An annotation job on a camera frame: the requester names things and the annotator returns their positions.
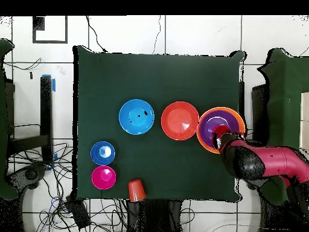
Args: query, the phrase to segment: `dark green cloth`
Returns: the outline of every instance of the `dark green cloth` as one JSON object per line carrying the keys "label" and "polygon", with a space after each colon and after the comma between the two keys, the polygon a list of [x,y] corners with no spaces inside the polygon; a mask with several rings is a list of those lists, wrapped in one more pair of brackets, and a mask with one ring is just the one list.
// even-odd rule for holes
{"label": "dark green cloth", "polygon": [[[301,94],[309,92],[309,58],[292,57],[284,49],[276,48],[270,50],[268,61],[260,70],[270,90],[267,145],[299,149]],[[275,205],[287,200],[284,182],[279,177],[272,178],[261,193]]]}
{"label": "dark green cloth", "polygon": [[[168,138],[161,128],[161,115],[176,101],[191,103],[200,116],[217,106],[237,111],[243,52],[209,57],[77,49],[78,197],[129,198],[128,182],[141,179],[149,199],[239,200],[234,178],[220,155],[204,149],[196,135],[186,141]],[[128,134],[118,121],[122,105],[134,98],[147,101],[154,110],[154,125],[143,135]],[[117,180],[109,190],[99,190],[91,182],[97,165],[90,151],[97,141],[110,142],[116,151],[110,166]]]}
{"label": "dark green cloth", "polygon": [[0,40],[0,198],[4,199],[16,199],[18,197],[18,192],[10,187],[4,179],[7,174],[8,117],[3,61],[5,55],[12,49],[13,45],[8,40]]}

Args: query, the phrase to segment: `red plastic cup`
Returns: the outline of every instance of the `red plastic cup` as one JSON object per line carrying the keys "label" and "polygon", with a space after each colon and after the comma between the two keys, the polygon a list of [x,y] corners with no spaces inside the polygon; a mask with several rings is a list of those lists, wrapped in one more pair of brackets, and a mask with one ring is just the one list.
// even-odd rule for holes
{"label": "red plastic cup", "polygon": [[146,194],[140,179],[129,181],[129,196],[131,202],[138,202],[146,198]]}

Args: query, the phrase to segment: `blue bowl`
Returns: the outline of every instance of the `blue bowl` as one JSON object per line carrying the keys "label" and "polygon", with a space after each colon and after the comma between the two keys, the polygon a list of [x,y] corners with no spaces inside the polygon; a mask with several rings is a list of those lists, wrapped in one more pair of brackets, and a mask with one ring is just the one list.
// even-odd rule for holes
{"label": "blue bowl", "polygon": [[107,141],[99,141],[92,146],[90,156],[99,166],[106,166],[115,158],[115,149]]}
{"label": "blue bowl", "polygon": [[119,111],[121,127],[129,134],[139,135],[146,133],[155,121],[152,107],[143,100],[129,100]]}

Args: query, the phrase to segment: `bowl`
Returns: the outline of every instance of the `bowl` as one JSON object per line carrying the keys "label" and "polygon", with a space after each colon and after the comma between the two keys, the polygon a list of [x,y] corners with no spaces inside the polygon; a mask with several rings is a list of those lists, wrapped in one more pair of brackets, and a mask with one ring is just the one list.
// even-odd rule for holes
{"label": "bowl", "polygon": [[173,140],[186,140],[196,133],[199,113],[190,103],[176,101],[168,105],[161,116],[164,133]]}
{"label": "bowl", "polygon": [[149,131],[155,121],[152,107],[143,100],[129,100],[119,111],[121,127],[129,134],[140,135]]}
{"label": "bowl", "polygon": [[98,166],[91,175],[93,185],[100,190],[108,190],[116,182],[116,173],[109,166]]}
{"label": "bowl", "polygon": [[115,149],[107,141],[99,141],[92,146],[90,156],[95,164],[105,166],[115,158]]}
{"label": "bowl", "polygon": [[218,126],[227,126],[232,132],[246,131],[243,119],[233,109],[216,107],[206,111],[197,125],[197,138],[205,149],[217,154],[220,152],[214,148],[213,133]]}

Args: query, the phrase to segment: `small blue bowl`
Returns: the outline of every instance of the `small blue bowl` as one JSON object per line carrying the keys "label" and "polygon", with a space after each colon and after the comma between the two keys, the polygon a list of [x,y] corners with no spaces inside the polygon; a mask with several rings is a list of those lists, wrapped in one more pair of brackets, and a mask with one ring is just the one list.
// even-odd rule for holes
{"label": "small blue bowl", "polygon": [[90,156],[99,166],[106,166],[115,158],[115,149],[107,141],[99,141],[92,146]]}

